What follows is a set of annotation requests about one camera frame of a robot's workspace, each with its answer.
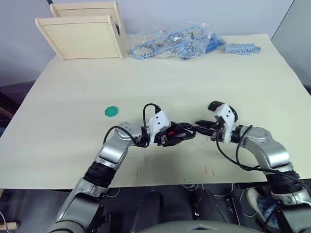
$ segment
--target white wall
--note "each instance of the white wall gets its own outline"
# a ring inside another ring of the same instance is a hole
[[[54,3],[95,0],[53,0]],[[219,34],[273,36],[293,0],[118,0],[125,29],[206,21]],[[51,17],[46,0],[0,1],[0,86],[35,80],[54,56],[35,26]]]
[[[311,1],[295,0],[272,39],[304,85],[311,86]]]
[[[37,79],[54,57],[37,16],[52,17],[46,0],[0,1],[0,86]]]

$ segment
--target plastic bag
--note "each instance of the plastic bag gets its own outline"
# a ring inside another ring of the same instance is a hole
[[[203,55],[207,51],[213,35],[212,25],[189,22],[183,26],[153,26],[130,37],[128,54],[130,57],[147,60],[151,57],[181,57],[189,59]]]

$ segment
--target green hexagonal object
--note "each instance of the green hexagonal object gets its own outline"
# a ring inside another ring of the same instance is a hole
[[[116,114],[118,114],[118,108],[115,106],[110,106],[105,110],[105,115],[107,117],[114,117]]]

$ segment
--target floor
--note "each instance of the floor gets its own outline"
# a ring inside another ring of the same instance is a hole
[[[205,184],[199,188],[212,191],[216,195],[226,195],[231,193],[231,184]],[[161,213],[161,222],[176,220],[192,220],[192,195],[181,185],[166,185],[153,187],[122,188],[120,193],[114,198],[105,197],[103,204],[105,215],[111,215],[112,223],[104,224],[98,233],[117,232],[129,233],[133,224],[135,211],[144,197],[151,191],[159,191],[164,197],[164,209]],[[112,189],[109,194],[113,196],[118,189]],[[20,226],[16,233],[41,233],[53,223],[59,208],[68,196],[68,191],[56,190],[5,190],[0,201],[0,210],[6,216],[7,221],[19,221]],[[234,185],[234,190],[230,196],[217,197],[223,205],[229,206],[226,201],[229,197],[240,197],[242,190]],[[241,198],[242,209],[247,215],[252,215],[254,210],[245,200],[245,195]],[[245,217],[245,226],[260,230],[256,225],[254,217]]]

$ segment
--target wooden table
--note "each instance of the wooden table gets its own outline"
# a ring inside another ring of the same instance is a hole
[[[33,85],[0,139],[0,187],[73,188],[99,151],[106,131],[121,122],[142,124],[142,108],[154,102],[175,122],[214,120],[207,105],[229,103],[237,124],[268,129],[288,150],[301,178],[311,178],[311,99],[267,35],[226,36],[254,43],[260,54],[222,50],[179,59],[79,59],[55,57]],[[104,114],[117,106],[115,117]],[[153,114],[148,110],[147,118]],[[234,158],[235,144],[221,144]],[[242,149],[241,161],[254,166]],[[170,148],[131,147],[112,187],[264,181],[220,155],[198,135]]]

